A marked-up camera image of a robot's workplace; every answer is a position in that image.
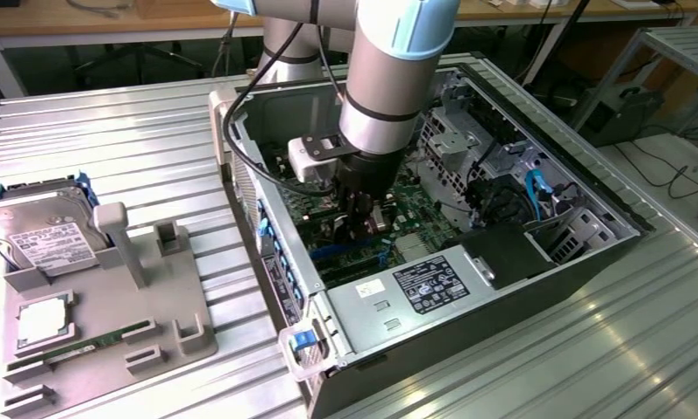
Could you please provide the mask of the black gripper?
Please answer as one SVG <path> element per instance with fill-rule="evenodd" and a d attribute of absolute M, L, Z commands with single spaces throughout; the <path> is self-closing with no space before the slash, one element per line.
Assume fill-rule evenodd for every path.
<path fill-rule="evenodd" d="M 404 161 L 404 151 L 344 155 L 336 174 L 336 201 L 342 213 L 334 239 L 338 244 L 363 241 L 392 230 L 398 204 L 387 197 Z"/>

